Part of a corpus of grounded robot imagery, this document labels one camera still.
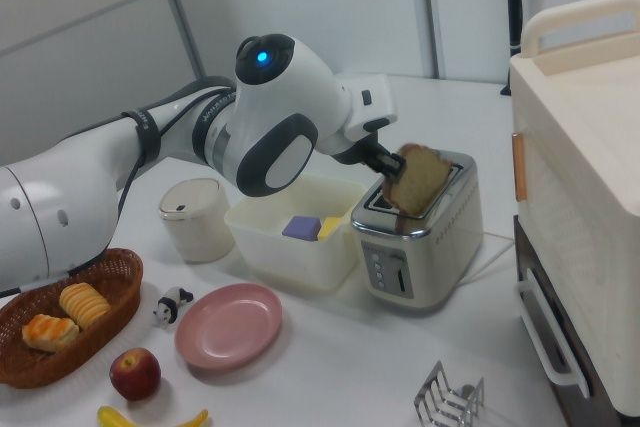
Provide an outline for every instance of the pastry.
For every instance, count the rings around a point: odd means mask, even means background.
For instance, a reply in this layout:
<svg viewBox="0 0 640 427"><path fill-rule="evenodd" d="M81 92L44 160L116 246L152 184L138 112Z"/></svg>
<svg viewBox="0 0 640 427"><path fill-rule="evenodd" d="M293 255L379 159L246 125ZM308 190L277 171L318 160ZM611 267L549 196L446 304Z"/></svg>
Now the pastry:
<svg viewBox="0 0 640 427"><path fill-rule="evenodd" d="M109 302L86 282L65 287L60 293L60 307L83 330L110 309Z"/></svg>
<svg viewBox="0 0 640 427"><path fill-rule="evenodd" d="M32 349L58 352L73 342L79 332L71 319L37 314L22 327L22 340Z"/></svg>
<svg viewBox="0 0 640 427"><path fill-rule="evenodd" d="M447 183L451 162L418 144L403 145L398 155L406 160L405 171L397 183L383 181L382 195L400 213L420 215Z"/></svg>

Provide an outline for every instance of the toast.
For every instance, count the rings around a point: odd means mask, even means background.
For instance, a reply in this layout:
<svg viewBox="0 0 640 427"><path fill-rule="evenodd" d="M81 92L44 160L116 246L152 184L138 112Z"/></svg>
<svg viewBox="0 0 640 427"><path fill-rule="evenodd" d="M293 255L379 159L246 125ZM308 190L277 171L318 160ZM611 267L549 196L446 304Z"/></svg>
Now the toast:
<svg viewBox="0 0 640 427"><path fill-rule="evenodd" d="M382 196L400 213L418 216L447 183L451 162L418 144L405 144L397 153L406 161L405 171L397 183L383 181Z"/></svg>

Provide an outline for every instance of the wicker basket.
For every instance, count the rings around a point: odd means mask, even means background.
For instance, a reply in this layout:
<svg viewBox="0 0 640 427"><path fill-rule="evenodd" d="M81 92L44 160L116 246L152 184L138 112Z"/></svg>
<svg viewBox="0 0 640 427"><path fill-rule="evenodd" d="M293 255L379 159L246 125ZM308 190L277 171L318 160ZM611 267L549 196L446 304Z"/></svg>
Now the wicker basket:
<svg viewBox="0 0 640 427"><path fill-rule="evenodd" d="M27 347L22 340L22 326L36 314L68 317L58 299L62 289L78 282L91 284L111 309L59 352ZM129 323L140 305L141 282L140 258L130 250L108 249L73 278L16 296L0 310L0 383L31 389L51 384L76 370Z"/></svg>

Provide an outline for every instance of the tray handle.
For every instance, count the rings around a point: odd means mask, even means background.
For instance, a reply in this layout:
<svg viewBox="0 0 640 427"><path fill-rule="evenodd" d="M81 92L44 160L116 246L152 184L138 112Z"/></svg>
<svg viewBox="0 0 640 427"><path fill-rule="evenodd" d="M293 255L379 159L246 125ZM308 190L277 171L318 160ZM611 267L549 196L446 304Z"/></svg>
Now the tray handle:
<svg viewBox="0 0 640 427"><path fill-rule="evenodd" d="M578 361L576 360L573 352L571 352L571 348L567 342L567 339L564 337L562 333L562 329L558 325L558 321L556 320L553 312L551 311L551 307L547 303L547 300L542 293L542 289L538 284L538 281L533 276L531 269L527 269L526 280L522 280L518 282L515 286L516 293L518 294L518 305L520 307L520 315L522 320L524 321L524 325L527 328L527 332L529 332L529 337L531 337L531 341L533 342L533 346L536 349L536 353L540 358L540 362L542 363L542 367L544 368L547 377L549 380L556 385L577 385L582 392L582 395L585 399L589 398L589 387L587 386L587 379L585 379L582 370L580 370L580 366L578 365ZM551 364L551 360L549 359L549 355L547 354L544 345L542 344L542 340L540 340L540 336L538 335L538 331L533 325L533 321L531 320L531 316L529 315L529 311L527 311L527 307L524 303L524 300L520 296L525 292L533 293L542 313L544 314L547 323L551 327L554 337L556 338L556 343L560 347L562 351L562 355L565 360L569 364L570 372L561 373L553 368Z"/></svg>
<svg viewBox="0 0 640 427"><path fill-rule="evenodd" d="M640 32L640 0L580 0L545 9L534 15L522 31L522 57L538 55L540 38L553 30L624 12L635 14L633 31Z"/></svg>

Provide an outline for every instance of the apple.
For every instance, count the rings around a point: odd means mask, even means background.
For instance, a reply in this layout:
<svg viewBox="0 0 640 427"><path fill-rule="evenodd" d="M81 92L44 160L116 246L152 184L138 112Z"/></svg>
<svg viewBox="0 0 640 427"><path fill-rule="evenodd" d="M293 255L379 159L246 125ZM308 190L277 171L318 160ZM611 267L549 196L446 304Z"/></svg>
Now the apple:
<svg viewBox="0 0 640 427"><path fill-rule="evenodd" d="M150 397L160 386L160 364L155 355L142 347L127 350L111 364L113 387L130 401Z"/></svg>

